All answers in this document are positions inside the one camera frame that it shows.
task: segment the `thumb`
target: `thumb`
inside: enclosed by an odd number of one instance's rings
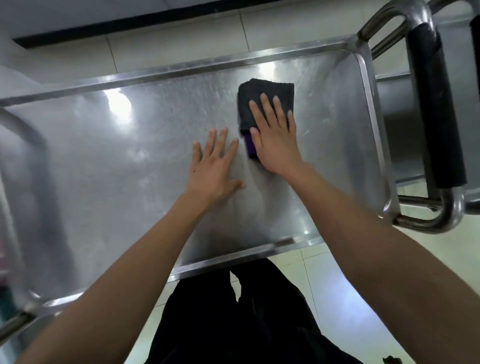
[[[230,180],[228,181],[228,192],[230,194],[234,193],[235,191],[239,190],[240,188],[245,188],[245,182],[241,180]]]
[[[257,128],[250,128],[250,134],[252,135],[253,144],[255,149],[259,150],[262,147],[262,137]]]

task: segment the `black handle grip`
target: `black handle grip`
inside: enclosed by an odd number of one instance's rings
[[[477,66],[477,82],[480,91],[480,15],[475,16],[470,22],[472,32],[473,52],[475,54],[475,65]]]
[[[440,35],[423,23],[406,41],[436,187],[462,186],[467,178]]]

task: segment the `black baseboard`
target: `black baseboard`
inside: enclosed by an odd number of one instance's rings
[[[219,0],[206,4],[190,6],[188,8],[166,10],[164,12],[133,16],[131,18],[57,30],[54,32],[36,34],[33,36],[23,36],[15,38],[14,41],[24,48],[40,47],[49,44],[66,42],[69,40],[141,28],[149,25],[190,19],[197,16],[241,9],[248,6],[266,4],[275,1],[279,0]]]

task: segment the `person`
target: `person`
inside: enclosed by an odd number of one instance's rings
[[[480,297],[416,241],[361,207],[302,160],[292,112],[261,96],[252,138],[264,167],[305,204],[345,277],[417,363],[478,363]],[[123,363],[200,218],[244,187],[229,180],[235,139],[210,130],[193,144],[186,190],[24,351],[19,364]],[[181,280],[166,303],[147,363],[359,363],[320,333],[301,293],[265,260]]]

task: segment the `finger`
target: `finger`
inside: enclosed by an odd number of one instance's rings
[[[276,119],[278,120],[278,125],[282,129],[287,129],[287,119],[285,118],[285,113],[282,109],[282,103],[278,96],[273,98],[273,106],[275,106]]]
[[[213,145],[215,143],[216,129],[212,128],[208,131],[207,144],[204,148],[204,158],[208,158],[212,154]]]
[[[257,123],[257,127],[260,132],[263,133],[268,130],[267,120],[265,120],[262,112],[258,108],[257,103],[253,100],[250,100],[248,106],[250,106],[250,111],[252,112],[253,118],[255,119],[255,122]]]
[[[293,112],[292,110],[289,110],[287,112],[287,118],[288,118],[288,125],[289,125],[289,131],[290,134],[297,139],[297,125],[295,123],[295,118],[293,117]]]
[[[215,147],[213,148],[212,156],[219,157],[222,154],[223,148],[225,147],[227,134],[228,134],[228,128],[223,128],[222,130],[220,130],[220,135],[216,140]]]
[[[239,140],[237,138],[233,139],[232,142],[230,143],[230,147],[228,147],[227,152],[225,153],[224,158],[228,161],[228,165],[233,161],[237,149],[239,147]]]
[[[192,146],[192,166],[200,162],[200,143],[194,142]]]
[[[229,194],[234,193],[235,191],[239,190],[240,188],[245,188],[247,185],[244,181],[241,180],[230,180],[228,181],[228,192]]]
[[[260,132],[257,130],[257,128],[250,128],[250,135],[252,136],[252,141],[255,145],[255,149],[259,150],[263,146],[262,136],[260,135]]]
[[[270,105],[270,101],[268,101],[267,95],[261,94],[260,101],[262,102],[262,106],[264,107],[268,125],[270,125],[271,128],[278,128],[278,121],[276,120],[275,112],[272,109],[272,105]]]

